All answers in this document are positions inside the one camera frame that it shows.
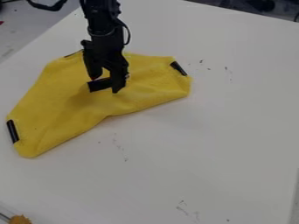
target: yellow fabric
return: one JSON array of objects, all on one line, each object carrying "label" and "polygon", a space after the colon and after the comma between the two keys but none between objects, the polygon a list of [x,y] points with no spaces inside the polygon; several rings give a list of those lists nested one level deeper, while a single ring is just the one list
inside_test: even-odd
[{"label": "yellow fabric", "polygon": [[[8,114],[20,140],[20,156],[34,158],[90,130],[107,116],[119,116],[185,97],[191,78],[173,69],[172,57],[126,53],[130,79],[118,94],[90,93],[82,52],[49,63],[37,82]],[[108,77],[105,71],[102,77]]]}]

